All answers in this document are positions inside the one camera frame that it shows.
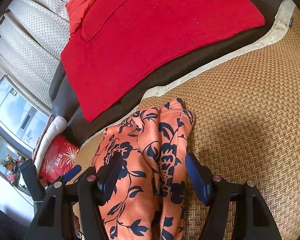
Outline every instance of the wall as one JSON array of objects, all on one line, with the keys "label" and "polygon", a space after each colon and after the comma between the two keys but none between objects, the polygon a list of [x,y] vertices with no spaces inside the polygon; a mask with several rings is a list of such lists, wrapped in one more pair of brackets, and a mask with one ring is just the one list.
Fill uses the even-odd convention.
[{"label": "wall", "polygon": [[9,182],[1,176],[0,210],[27,227],[30,225],[34,216],[32,198],[12,187]]}]

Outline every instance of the metal screw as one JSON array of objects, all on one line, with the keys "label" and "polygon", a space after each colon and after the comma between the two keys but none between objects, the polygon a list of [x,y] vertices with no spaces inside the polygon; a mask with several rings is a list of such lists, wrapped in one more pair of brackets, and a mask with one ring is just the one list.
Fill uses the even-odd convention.
[{"label": "metal screw", "polygon": [[95,175],[90,175],[87,177],[87,181],[94,181],[96,180],[96,176]]},{"label": "metal screw", "polygon": [[213,179],[215,182],[219,182],[219,181],[222,180],[222,178],[221,178],[219,175],[214,175],[214,176],[212,177],[212,179]]},{"label": "metal screw", "polygon": [[62,182],[61,181],[57,181],[55,184],[54,184],[54,187],[55,188],[59,188],[62,186]]},{"label": "metal screw", "polygon": [[247,181],[247,185],[249,186],[249,187],[254,187],[254,181],[253,180],[248,180]]}]

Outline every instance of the window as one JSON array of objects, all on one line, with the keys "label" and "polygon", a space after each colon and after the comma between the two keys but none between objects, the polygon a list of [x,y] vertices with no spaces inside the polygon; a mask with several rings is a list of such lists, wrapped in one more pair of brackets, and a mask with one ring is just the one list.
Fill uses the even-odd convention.
[{"label": "window", "polygon": [[33,150],[48,117],[8,82],[0,81],[0,126],[24,147]]},{"label": "window", "polygon": [[[8,156],[12,158],[15,164],[11,164],[7,167],[4,167],[2,160],[5,160],[6,164],[11,163],[7,160]],[[13,178],[12,184],[29,194],[26,184],[22,178],[22,174],[18,168],[19,165],[22,164],[25,160],[26,158],[24,156],[19,154],[15,149],[13,149],[0,137],[0,174],[6,179],[7,176],[11,174],[10,179]]]}]

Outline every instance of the red gift box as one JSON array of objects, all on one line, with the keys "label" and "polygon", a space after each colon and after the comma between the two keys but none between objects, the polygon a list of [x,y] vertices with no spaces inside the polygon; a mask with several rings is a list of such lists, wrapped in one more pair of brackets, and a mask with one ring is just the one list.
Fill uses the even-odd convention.
[{"label": "red gift box", "polygon": [[58,176],[66,174],[71,170],[79,153],[79,148],[62,136],[56,136],[45,155],[39,176],[50,182],[55,181]]}]

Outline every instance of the window frame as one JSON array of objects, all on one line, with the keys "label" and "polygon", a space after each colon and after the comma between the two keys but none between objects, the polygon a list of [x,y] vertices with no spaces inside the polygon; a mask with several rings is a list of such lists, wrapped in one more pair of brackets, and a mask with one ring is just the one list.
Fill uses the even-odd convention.
[{"label": "window frame", "polygon": [[[14,147],[12,147],[12,146],[4,139],[1,135],[0,135],[0,138],[1,138],[6,144],[8,144],[12,149],[14,149],[18,154],[20,154],[21,156],[23,156],[25,159],[28,159],[27,156],[25,156],[24,154],[22,154],[22,153],[20,153],[19,151],[17,151]],[[0,176],[1,176],[5,181],[7,181],[8,183],[10,183],[10,182],[8,181],[8,179],[7,179],[1,172],[0,172]],[[15,185],[13,185],[13,184],[11,184],[11,186],[14,187],[14,188],[16,188],[17,190],[22,191],[23,193],[27,194],[28,196],[31,196],[31,195],[30,195],[30,192],[27,191],[27,190],[25,190],[23,187],[15,186]]]},{"label": "window frame", "polygon": [[[41,114],[43,114],[44,116],[46,116],[47,118],[49,117],[49,115],[42,111],[42,109],[40,109],[36,104],[34,104],[26,95],[24,95],[22,93],[22,91],[20,91],[20,89],[18,89],[13,82],[8,78],[7,75],[3,76],[2,79],[0,79],[0,84],[1,82],[5,80],[27,103],[29,103],[34,109],[36,109],[37,111],[39,111]],[[12,137],[13,140],[15,140],[17,143],[19,143],[23,148],[29,150],[30,152],[32,152],[34,149],[32,149],[29,145],[27,145],[25,142],[23,142],[20,138],[17,137],[17,135],[15,135],[13,132],[11,132],[1,121],[0,121],[0,127],[10,136]]]}]

